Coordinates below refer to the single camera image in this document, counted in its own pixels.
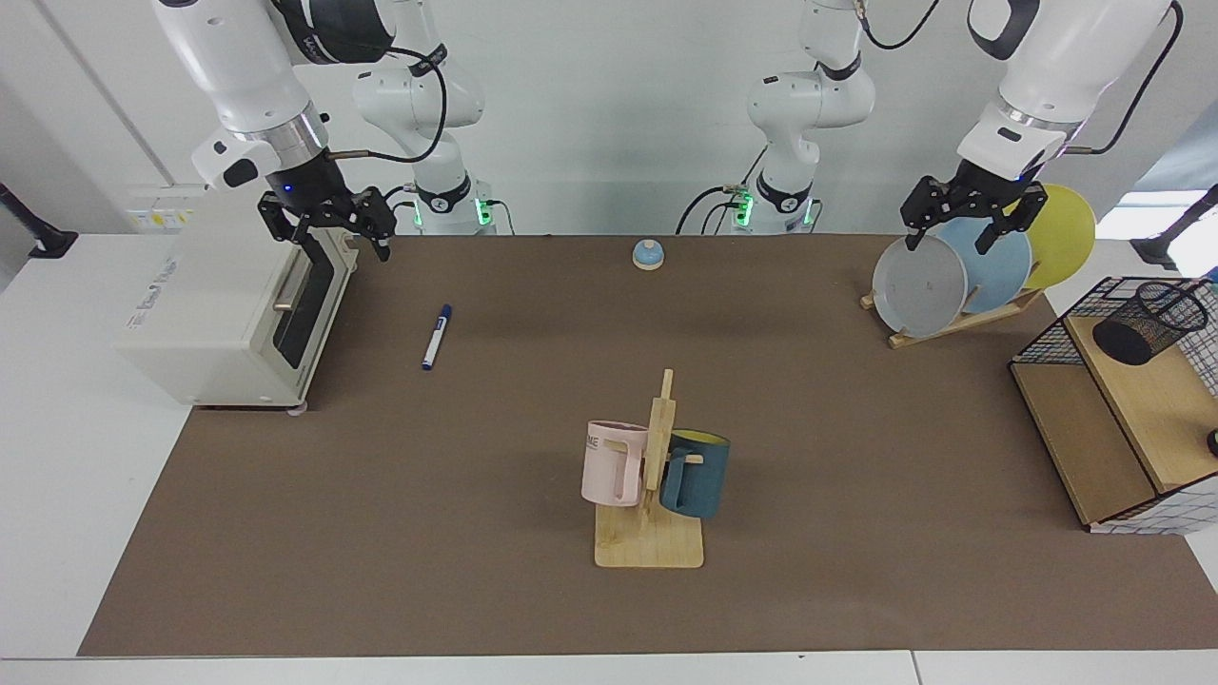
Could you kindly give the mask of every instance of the plate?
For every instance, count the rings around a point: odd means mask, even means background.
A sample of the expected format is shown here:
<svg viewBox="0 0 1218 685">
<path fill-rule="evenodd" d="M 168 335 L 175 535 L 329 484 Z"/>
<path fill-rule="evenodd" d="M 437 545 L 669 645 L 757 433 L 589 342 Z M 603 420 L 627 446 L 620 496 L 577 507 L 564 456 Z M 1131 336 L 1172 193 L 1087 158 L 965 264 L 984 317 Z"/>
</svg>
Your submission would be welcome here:
<svg viewBox="0 0 1218 685">
<path fill-rule="evenodd" d="M 1009 233 L 989 252 L 977 252 L 977 238 L 990 223 L 990 219 L 960 217 L 934 233 L 960 255 L 968 274 L 968 293 L 977 293 L 971 297 L 965 295 L 966 314 L 984 314 L 1005 306 L 1023 290 L 1032 272 L 1032 243 L 1022 233 Z"/>
<path fill-rule="evenodd" d="M 910 338 L 929 338 L 960 316 L 968 274 L 960 255 L 943 240 L 927 235 L 910 252 L 901 238 L 879 256 L 871 285 L 876 312 L 888 328 Z"/>
<path fill-rule="evenodd" d="M 1065 185 L 1045 184 L 1049 202 L 1028 229 L 1037 271 L 1027 286 L 1051 288 L 1078 273 L 1095 247 L 1095 212 Z"/>
</svg>

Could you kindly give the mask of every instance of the pink mug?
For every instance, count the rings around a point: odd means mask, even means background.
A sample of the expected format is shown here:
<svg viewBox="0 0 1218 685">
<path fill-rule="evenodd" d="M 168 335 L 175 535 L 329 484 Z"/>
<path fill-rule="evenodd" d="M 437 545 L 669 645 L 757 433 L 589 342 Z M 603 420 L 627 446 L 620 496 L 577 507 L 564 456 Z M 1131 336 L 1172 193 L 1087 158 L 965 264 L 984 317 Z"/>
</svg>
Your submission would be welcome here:
<svg viewBox="0 0 1218 685">
<path fill-rule="evenodd" d="M 583 499 L 607 507 L 638 505 L 646 447 L 646 427 L 615 421 L 590 422 L 583 451 Z"/>
</svg>

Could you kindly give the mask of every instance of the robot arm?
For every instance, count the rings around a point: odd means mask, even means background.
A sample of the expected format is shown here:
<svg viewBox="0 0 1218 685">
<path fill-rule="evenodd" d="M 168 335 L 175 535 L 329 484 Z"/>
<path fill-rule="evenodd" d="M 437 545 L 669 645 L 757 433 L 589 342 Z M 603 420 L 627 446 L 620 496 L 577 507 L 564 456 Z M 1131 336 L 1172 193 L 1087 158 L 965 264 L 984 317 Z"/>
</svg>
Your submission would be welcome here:
<svg viewBox="0 0 1218 685">
<path fill-rule="evenodd" d="M 395 0 L 392 11 L 400 27 L 393 45 L 435 55 L 432 63 L 442 66 L 443 74 L 401 67 L 362 73 L 353 90 L 356 106 L 364 121 L 387 133 L 407 155 L 420 157 L 430 149 L 426 158 L 413 165 L 414 189 L 420 200 L 415 224 L 420 233 L 493 234 L 486 205 L 490 188 L 465 168 L 460 146 L 447 133 L 482 118 L 486 110 L 482 88 L 473 74 L 448 59 L 430 0 Z M 440 78 L 446 93 L 437 88 Z"/>
<path fill-rule="evenodd" d="M 396 221 L 375 188 L 347 189 L 326 147 L 320 115 L 292 73 L 292 55 L 315 63 L 376 61 L 396 24 L 389 0 L 151 0 L 169 43 L 207 94 L 220 129 L 195 151 L 205 180 L 236 188 L 264 177 L 258 204 L 276 240 L 307 244 L 312 227 L 368 238 L 381 261 Z M 284 16 L 296 21 L 284 21 Z M 333 41 L 319 35 L 358 35 Z M 289 217 L 297 219 L 294 225 Z"/>
<path fill-rule="evenodd" d="M 770 144 L 750 188 L 752 233 L 792 230 L 806 213 L 821 157 L 809 132 L 854 126 L 871 115 L 876 85 L 862 69 L 861 37 L 855 0 L 805 0 L 799 38 L 816 66 L 769 77 L 749 94 L 749 118 Z"/>
<path fill-rule="evenodd" d="M 1100 96 L 1134 62 L 1170 0 L 973 0 L 968 28 L 1007 63 L 998 94 L 957 152 L 955 178 L 924 177 L 901 207 L 915 250 L 951 218 L 993 219 L 977 240 L 985 254 L 1027 230 L 1047 200 L 1035 180 L 1095 112 Z M 1007 216 L 1004 210 L 1015 205 Z"/>
</svg>

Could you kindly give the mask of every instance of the wooden plate stand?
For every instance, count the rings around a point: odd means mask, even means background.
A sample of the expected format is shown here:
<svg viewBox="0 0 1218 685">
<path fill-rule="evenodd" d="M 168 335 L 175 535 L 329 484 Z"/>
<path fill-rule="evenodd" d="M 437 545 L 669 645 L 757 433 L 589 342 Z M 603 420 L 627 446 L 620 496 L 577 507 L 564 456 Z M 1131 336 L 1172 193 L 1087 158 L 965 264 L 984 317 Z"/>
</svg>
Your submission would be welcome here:
<svg viewBox="0 0 1218 685">
<path fill-rule="evenodd" d="M 1037 273 L 1037 267 L 1039 266 L 1040 266 L 1039 263 L 1032 266 L 1032 272 L 1028 274 L 1029 278 L 1032 277 L 1033 273 Z M 982 290 L 980 285 L 973 288 L 973 290 L 968 294 L 968 297 L 965 299 L 965 307 L 967 307 L 973 301 L 973 299 L 977 297 L 980 290 Z M 985 312 L 983 314 L 962 313 L 957 316 L 956 321 L 952 322 L 951 325 L 944 328 L 943 330 L 935 333 L 934 335 L 929 335 L 927 338 L 914 338 L 911 335 L 907 335 L 905 330 L 901 330 L 888 338 L 888 346 L 892 347 L 893 350 L 900 350 L 901 347 L 909 347 L 910 345 L 917 345 L 918 342 L 926 342 L 927 340 L 934 340 L 935 338 L 943 338 L 945 335 L 951 335 L 954 333 L 960 333 L 962 330 L 977 328 L 978 325 L 985 325 L 988 323 L 994 323 L 996 321 L 1002 321 L 1005 318 L 1022 314 L 1028 310 L 1028 307 L 1033 305 L 1033 302 L 1039 300 L 1040 296 L 1044 294 L 1045 294 L 1044 290 L 1024 289 L 1019 291 L 1019 294 L 1016 295 L 1013 300 L 991 312 Z M 859 306 L 861 306 L 864 310 L 875 310 L 876 293 L 871 291 L 867 295 L 864 295 L 862 300 L 859 301 Z"/>
<path fill-rule="evenodd" d="M 672 369 L 665 369 L 660 396 L 652 400 L 647 450 L 643 452 L 642 501 L 635 507 L 597 505 L 598 567 L 702 567 L 704 561 L 702 520 L 672 513 L 660 505 L 660 479 L 669 458 L 669 441 L 672 438 L 676 413 L 677 403 L 672 400 Z M 691 455 L 688 458 L 702 457 Z"/>
</svg>

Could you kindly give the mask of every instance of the blue marker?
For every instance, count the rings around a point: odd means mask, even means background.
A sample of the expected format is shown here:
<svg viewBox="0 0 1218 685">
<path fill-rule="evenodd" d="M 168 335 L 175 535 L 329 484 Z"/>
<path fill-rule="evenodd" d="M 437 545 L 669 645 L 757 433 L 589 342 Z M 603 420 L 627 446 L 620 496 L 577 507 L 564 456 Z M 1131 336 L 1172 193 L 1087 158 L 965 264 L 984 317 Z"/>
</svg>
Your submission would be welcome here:
<svg viewBox="0 0 1218 685">
<path fill-rule="evenodd" d="M 431 371 L 431 367 L 436 366 L 436 352 L 440 351 L 440 341 L 445 339 L 445 329 L 448 328 L 451 318 L 453 318 L 452 305 L 445 305 L 445 308 L 440 310 L 440 318 L 436 319 L 436 330 L 431 334 L 428 352 L 423 355 L 423 371 Z"/>
</svg>

